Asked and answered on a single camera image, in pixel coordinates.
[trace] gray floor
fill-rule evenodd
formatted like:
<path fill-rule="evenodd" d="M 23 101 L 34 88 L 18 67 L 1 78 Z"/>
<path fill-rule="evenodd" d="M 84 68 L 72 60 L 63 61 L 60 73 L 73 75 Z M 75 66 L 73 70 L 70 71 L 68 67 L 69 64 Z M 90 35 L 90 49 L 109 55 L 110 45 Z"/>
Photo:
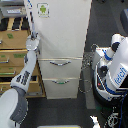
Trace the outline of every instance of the gray floor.
<path fill-rule="evenodd" d="M 100 47 L 108 47 L 111 37 L 115 33 L 126 36 L 120 23 L 120 12 L 128 8 L 128 1 L 121 3 L 120 0 L 92 0 L 91 16 L 85 45 L 85 54 L 91 54 L 92 44 Z M 90 67 L 81 73 L 80 88 L 87 92 L 91 81 Z M 21 128 L 36 128 L 40 125 L 79 125 L 83 128 L 92 128 L 91 115 L 98 117 L 101 128 L 105 119 L 100 113 L 100 106 L 93 96 L 92 90 L 88 93 L 79 91 L 77 99 L 47 100 L 46 98 L 28 99 L 29 111 Z"/>

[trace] drawer handle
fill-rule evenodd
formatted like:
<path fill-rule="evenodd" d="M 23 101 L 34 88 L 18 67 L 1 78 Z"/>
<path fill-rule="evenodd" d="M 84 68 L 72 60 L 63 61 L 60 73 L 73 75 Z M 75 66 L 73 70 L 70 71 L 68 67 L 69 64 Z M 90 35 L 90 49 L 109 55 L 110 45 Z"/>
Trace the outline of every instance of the drawer handle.
<path fill-rule="evenodd" d="M 16 74 L 16 71 L 14 71 L 14 72 L 7 72 L 7 73 L 5 73 L 5 72 L 0 73 L 0 75 L 15 75 L 15 74 Z"/>
<path fill-rule="evenodd" d="M 71 63 L 71 61 L 67 61 L 67 62 L 64 62 L 64 63 L 61 63 L 61 64 L 58 64 L 58 63 L 56 63 L 56 62 L 54 62 L 54 61 L 50 61 L 50 63 L 51 63 L 51 64 L 54 64 L 54 65 L 57 65 L 57 66 L 64 66 L 64 65 L 66 65 L 66 64 Z"/>
<path fill-rule="evenodd" d="M 8 63 L 8 62 L 9 62 L 9 59 L 7 59 L 7 61 L 0 61 L 0 64 Z"/>
<path fill-rule="evenodd" d="M 69 81 L 68 81 L 68 80 L 66 80 L 66 81 L 57 81 L 57 80 L 55 80 L 55 81 L 52 81 L 52 82 L 54 82 L 54 83 L 56 83 L 56 84 L 66 84 L 66 83 L 68 83 Z"/>
<path fill-rule="evenodd" d="M 2 86 L 0 91 L 1 91 L 1 92 L 5 92 L 6 90 L 7 90 L 6 87 L 5 87 L 5 86 Z"/>

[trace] cabinet door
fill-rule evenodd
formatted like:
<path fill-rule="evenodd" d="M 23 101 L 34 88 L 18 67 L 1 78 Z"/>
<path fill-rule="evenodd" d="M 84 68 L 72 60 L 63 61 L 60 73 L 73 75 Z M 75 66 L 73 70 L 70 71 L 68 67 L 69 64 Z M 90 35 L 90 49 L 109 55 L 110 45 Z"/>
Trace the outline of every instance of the cabinet door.
<path fill-rule="evenodd" d="M 82 59 L 39 61 L 42 78 L 79 78 Z"/>
<path fill-rule="evenodd" d="M 78 79 L 43 80 L 47 99 L 77 98 Z"/>
<path fill-rule="evenodd" d="M 31 27 L 28 2 L 25 1 Z M 92 0 L 33 0 L 36 31 L 41 37 L 38 58 L 82 57 Z M 49 17 L 40 16 L 40 4 L 47 4 Z"/>

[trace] cable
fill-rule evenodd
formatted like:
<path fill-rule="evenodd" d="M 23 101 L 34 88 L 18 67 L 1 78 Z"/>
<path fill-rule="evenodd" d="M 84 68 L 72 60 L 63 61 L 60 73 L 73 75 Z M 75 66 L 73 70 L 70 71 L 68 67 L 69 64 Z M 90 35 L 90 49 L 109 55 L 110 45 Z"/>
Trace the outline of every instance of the cable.
<path fill-rule="evenodd" d="M 107 0 L 97 0 L 98 1 L 98 3 L 100 3 L 100 4 L 104 4 Z"/>
<path fill-rule="evenodd" d="M 91 56 L 89 54 L 84 54 L 83 61 L 82 61 L 82 69 L 81 70 L 84 70 L 87 67 L 91 66 L 92 58 L 93 58 L 93 56 Z"/>
<path fill-rule="evenodd" d="M 123 2 L 124 2 L 124 0 L 121 0 L 121 2 L 123 3 Z"/>
<path fill-rule="evenodd" d="M 97 45 L 97 44 L 92 44 L 92 46 L 91 46 L 91 51 L 92 51 L 92 53 L 93 53 L 93 56 L 94 56 L 94 50 L 93 50 L 93 47 L 95 46 L 95 50 L 96 50 L 96 48 L 99 48 L 99 46 Z"/>
<path fill-rule="evenodd" d="M 107 113 L 107 115 L 104 113 L 104 107 L 102 106 L 102 109 L 101 109 L 101 115 L 107 120 L 108 119 L 108 116 L 110 115 L 108 113 L 108 111 L 105 111 Z"/>
<path fill-rule="evenodd" d="M 125 99 L 127 93 L 128 93 L 128 91 L 125 92 L 124 97 L 122 99 L 122 103 L 121 103 L 121 118 L 120 118 L 119 128 L 120 128 L 121 122 L 122 122 L 122 107 L 123 107 L 123 102 L 124 102 L 124 99 Z"/>
<path fill-rule="evenodd" d="M 116 124 L 118 124 L 118 113 L 115 113 L 114 112 L 114 109 L 115 107 L 113 107 L 113 111 L 112 111 L 112 114 L 108 117 L 105 125 L 104 125 L 104 128 L 107 128 L 106 126 L 108 125 L 109 127 L 111 128 L 114 128 L 114 126 Z"/>
<path fill-rule="evenodd" d="M 90 86 L 89 90 L 87 90 L 87 91 L 82 91 L 81 88 L 80 88 L 80 86 L 79 86 L 78 87 L 79 88 L 79 91 L 82 92 L 82 93 L 88 93 L 88 92 L 90 92 L 91 89 L 92 89 L 92 83 L 89 80 L 83 80 L 83 81 L 90 83 L 91 86 Z"/>

